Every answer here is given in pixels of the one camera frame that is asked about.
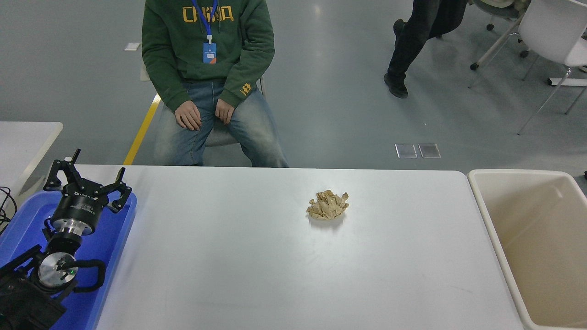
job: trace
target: hand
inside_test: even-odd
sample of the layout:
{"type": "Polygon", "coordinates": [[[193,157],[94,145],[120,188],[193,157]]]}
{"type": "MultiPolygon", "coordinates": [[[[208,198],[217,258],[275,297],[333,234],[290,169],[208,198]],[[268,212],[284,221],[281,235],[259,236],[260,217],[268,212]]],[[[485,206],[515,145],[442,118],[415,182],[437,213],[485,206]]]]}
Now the hand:
{"type": "Polygon", "coordinates": [[[189,130],[199,130],[202,126],[200,111],[192,101],[185,101],[175,111],[179,126],[189,130]]]}
{"type": "Polygon", "coordinates": [[[224,102],[222,99],[218,99],[218,103],[216,104],[216,116],[220,118],[225,125],[230,123],[230,118],[232,118],[233,113],[233,106],[224,102]]]}

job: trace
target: lanyard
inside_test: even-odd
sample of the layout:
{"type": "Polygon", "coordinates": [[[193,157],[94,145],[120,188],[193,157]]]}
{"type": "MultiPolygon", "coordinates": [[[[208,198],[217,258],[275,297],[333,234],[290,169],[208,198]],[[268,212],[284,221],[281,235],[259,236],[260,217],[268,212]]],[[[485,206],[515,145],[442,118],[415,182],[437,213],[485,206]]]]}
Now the lanyard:
{"type": "Polygon", "coordinates": [[[204,23],[204,26],[206,27],[206,32],[208,33],[208,36],[207,36],[208,43],[212,44],[212,27],[210,27],[210,23],[212,22],[212,18],[214,17],[214,14],[216,13],[216,8],[218,7],[218,0],[214,0],[214,3],[212,4],[212,13],[210,14],[210,21],[208,21],[206,19],[206,16],[204,16],[202,9],[200,8],[200,6],[198,6],[197,0],[191,0],[191,1],[194,4],[194,7],[196,8],[196,10],[198,11],[198,14],[200,16],[200,19],[202,20],[202,23],[204,23]]]}

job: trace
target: blue badge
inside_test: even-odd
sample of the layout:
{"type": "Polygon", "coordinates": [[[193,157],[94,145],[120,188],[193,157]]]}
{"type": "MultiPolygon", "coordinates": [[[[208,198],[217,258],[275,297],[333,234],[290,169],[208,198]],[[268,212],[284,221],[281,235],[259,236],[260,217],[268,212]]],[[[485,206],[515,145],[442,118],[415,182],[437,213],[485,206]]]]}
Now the blue badge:
{"type": "Polygon", "coordinates": [[[204,63],[216,64],[216,43],[204,42],[204,63]]]}

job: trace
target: yellow floor line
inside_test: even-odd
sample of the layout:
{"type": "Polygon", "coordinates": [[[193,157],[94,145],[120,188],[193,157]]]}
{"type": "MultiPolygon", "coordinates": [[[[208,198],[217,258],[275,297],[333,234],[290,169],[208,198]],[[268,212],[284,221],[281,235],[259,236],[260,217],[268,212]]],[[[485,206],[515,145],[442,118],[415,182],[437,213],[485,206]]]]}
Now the yellow floor line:
{"type": "Polygon", "coordinates": [[[143,124],[141,124],[141,127],[139,128],[139,132],[137,133],[137,136],[134,137],[133,145],[130,146],[129,153],[126,155],[126,158],[124,160],[124,163],[122,163],[122,165],[128,166],[128,165],[133,164],[134,157],[137,156],[137,152],[139,151],[139,147],[141,146],[141,143],[143,142],[145,134],[147,134],[147,130],[149,129],[149,126],[151,125],[151,121],[153,120],[153,117],[155,116],[155,112],[157,110],[157,107],[159,107],[159,102],[161,102],[161,97],[159,97],[159,94],[157,94],[157,95],[155,95],[155,98],[153,99],[153,102],[151,103],[151,107],[149,108],[149,112],[147,112],[147,115],[145,116],[145,119],[143,120],[143,124]]]}

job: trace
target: black pants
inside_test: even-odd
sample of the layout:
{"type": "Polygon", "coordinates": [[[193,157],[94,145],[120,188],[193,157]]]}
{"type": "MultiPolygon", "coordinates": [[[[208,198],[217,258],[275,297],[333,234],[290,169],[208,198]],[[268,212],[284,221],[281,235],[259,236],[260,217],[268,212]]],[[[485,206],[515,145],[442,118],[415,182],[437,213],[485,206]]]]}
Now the black pants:
{"type": "Polygon", "coordinates": [[[414,0],[410,19],[400,33],[389,75],[405,78],[406,71],[428,39],[449,33],[463,21],[468,0],[414,0]]]}

